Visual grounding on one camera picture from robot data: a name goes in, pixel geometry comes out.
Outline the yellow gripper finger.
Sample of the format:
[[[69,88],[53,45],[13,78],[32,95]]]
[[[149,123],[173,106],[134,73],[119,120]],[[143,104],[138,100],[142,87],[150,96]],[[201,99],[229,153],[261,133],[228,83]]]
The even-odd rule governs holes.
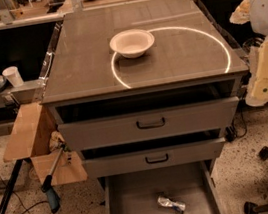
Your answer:
[[[250,0],[242,0],[237,8],[231,14],[229,20],[234,24],[246,24],[250,21]]]
[[[248,81],[245,102],[248,106],[268,103],[268,36],[260,47],[251,47],[249,53],[251,78]]]

